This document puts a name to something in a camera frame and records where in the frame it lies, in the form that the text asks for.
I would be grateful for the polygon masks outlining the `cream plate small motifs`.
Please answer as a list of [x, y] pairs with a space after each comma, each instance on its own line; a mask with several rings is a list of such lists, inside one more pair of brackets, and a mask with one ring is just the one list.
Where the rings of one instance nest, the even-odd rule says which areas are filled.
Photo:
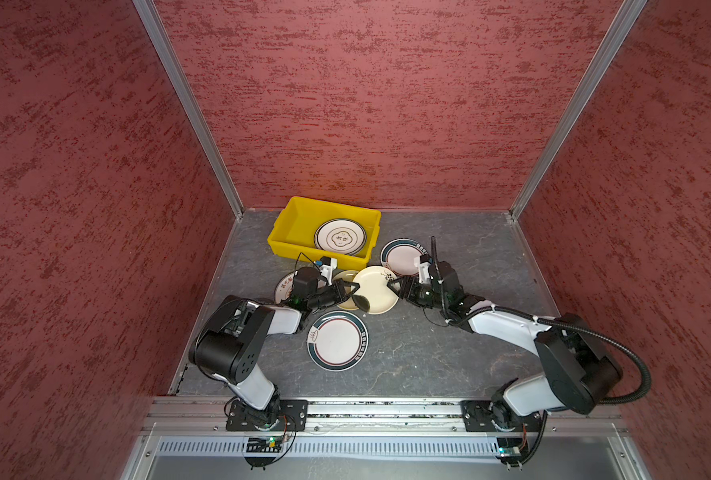
[[359, 307], [357, 307], [357, 304], [355, 304], [355, 301], [353, 300], [353, 283], [355, 280], [355, 277], [359, 271], [357, 270], [345, 270], [342, 271], [338, 274], [336, 274], [333, 277], [333, 282], [337, 283], [340, 282], [344, 288], [346, 300], [343, 302], [340, 302], [337, 304], [337, 306], [340, 309], [347, 310], [347, 311], [357, 311], [359, 310]]

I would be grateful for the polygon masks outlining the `cream plate black brushstroke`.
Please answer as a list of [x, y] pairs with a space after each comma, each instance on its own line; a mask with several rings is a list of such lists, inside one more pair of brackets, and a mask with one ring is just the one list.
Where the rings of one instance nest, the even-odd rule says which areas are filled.
[[387, 313], [395, 307], [399, 296], [389, 288], [389, 282], [397, 280], [395, 273], [381, 266], [361, 270], [353, 282], [359, 285], [353, 294], [355, 306], [369, 315]]

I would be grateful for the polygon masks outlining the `white plate green rim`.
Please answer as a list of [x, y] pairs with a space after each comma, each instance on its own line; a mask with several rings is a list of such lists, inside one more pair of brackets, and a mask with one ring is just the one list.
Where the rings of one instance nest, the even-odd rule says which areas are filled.
[[418, 276], [419, 260], [423, 255], [429, 255], [429, 251], [421, 243], [413, 239], [399, 238], [385, 244], [379, 261], [397, 276]]
[[311, 360], [331, 372], [354, 368], [368, 347], [367, 326], [349, 311], [333, 311], [318, 318], [308, 332], [306, 345]]

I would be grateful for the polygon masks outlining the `white plate green quatrefoil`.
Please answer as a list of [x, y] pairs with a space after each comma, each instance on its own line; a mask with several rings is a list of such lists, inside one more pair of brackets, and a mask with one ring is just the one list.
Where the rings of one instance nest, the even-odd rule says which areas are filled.
[[323, 223], [314, 234], [319, 250], [344, 255], [359, 253], [367, 242], [367, 231], [361, 224], [347, 219], [333, 219]]

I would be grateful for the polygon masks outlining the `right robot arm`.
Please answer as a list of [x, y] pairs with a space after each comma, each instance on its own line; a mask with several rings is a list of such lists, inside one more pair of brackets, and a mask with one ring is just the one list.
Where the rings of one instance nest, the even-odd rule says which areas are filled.
[[529, 315], [467, 294], [445, 261], [421, 264], [417, 276], [391, 280], [387, 288], [419, 308], [441, 311], [449, 326], [495, 337], [539, 358], [543, 372], [513, 380], [493, 394], [489, 419], [501, 431], [513, 431], [542, 411], [589, 414], [623, 378], [605, 342], [585, 332], [583, 319]]

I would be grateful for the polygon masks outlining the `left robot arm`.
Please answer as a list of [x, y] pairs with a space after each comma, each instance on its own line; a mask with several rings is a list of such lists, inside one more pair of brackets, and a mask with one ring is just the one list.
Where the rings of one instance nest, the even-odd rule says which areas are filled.
[[294, 273], [289, 297], [279, 303], [230, 295], [193, 341], [189, 362], [231, 388], [249, 424], [269, 429], [282, 408], [277, 385], [258, 366], [266, 338], [297, 333], [311, 313], [341, 304], [360, 289], [357, 282], [333, 280], [316, 268], [303, 267]]

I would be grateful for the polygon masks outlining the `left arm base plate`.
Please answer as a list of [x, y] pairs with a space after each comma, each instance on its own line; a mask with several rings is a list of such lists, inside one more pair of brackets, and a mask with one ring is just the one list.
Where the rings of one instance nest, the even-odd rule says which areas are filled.
[[225, 430], [229, 432], [302, 432], [306, 429], [308, 400], [272, 400], [265, 410], [246, 402], [233, 401], [227, 412]]

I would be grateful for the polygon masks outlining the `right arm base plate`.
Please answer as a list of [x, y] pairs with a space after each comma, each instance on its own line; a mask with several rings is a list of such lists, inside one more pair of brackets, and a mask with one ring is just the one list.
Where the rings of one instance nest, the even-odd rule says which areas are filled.
[[519, 416], [503, 401], [463, 400], [459, 406], [467, 432], [529, 433], [541, 428], [541, 414]]

